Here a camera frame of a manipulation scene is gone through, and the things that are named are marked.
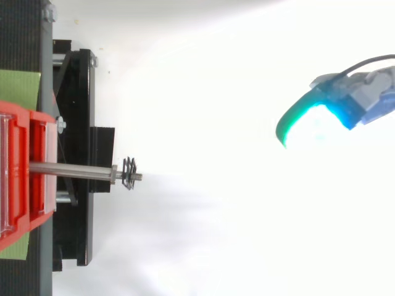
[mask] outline metal screw head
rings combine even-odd
[[[91,66],[93,68],[97,68],[99,66],[99,59],[98,59],[98,57],[91,57]]]
[[[67,127],[67,124],[65,121],[63,121],[63,117],[59,116],[56,120],[57,124],[57,132],[59,134],[63,133],[63,130]]]
[[[43,9],[43,19],[46,22],[49,23],[54,23],[57,20],[57,11],[56,11],[56,6],[53,4],[47,4],[45,5],[45,8]]]

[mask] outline red plastic bin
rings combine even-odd
[[[30,112],[0,101],[0,250],[30,230]]]
[[[53,117],[0,101],[0,250],[56,209],[56,176],[29,174],[29,162],[57,162]]]

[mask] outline gray bolt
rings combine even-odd
[[[63,130],[67,127],[67,124],[65,121],[63,121],[63,117],[59,116],[56,120],[57,124],[57,132],[59,134],[63,133]]]
[[[48,23],[54,23],[57,20],[56,6],[53,4],[45,5],[43,10],[43,19]]]
[[[91,57],[91,66],[93,68],[97,68],[99,66],[99,59],[98,57]]]
[[[131,180],[135,181],[142,181],[143,180],[143,174],[131,174],[130,175]]]

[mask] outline black metal frame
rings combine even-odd
[[[54,40],[54,46],[59,43],[64,45]],[[110,168],[115,129],[94,127],[93,53],[88,49],[62,52],[67,49],[54,47],[54,53],[65,54],[63,64],[54,66],[54,93],[67,123],[59,135],[58,162]],[[76,203],[60,203],[54,214],[54,271],[62,270],[62,259],[77,259],[78,266],[92,260],[93,193],[109,192],[110,182],[58,178],[58,191],[70,192],[70,188]]]

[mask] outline white wall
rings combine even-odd
[[[144,173],[95,196],[93,261],[54,295],[395,293],[394,117],[335,157],[275,138],[316,76],[393,53],[393,1],[53,3],[54,38],[99,57],[114,162]]]

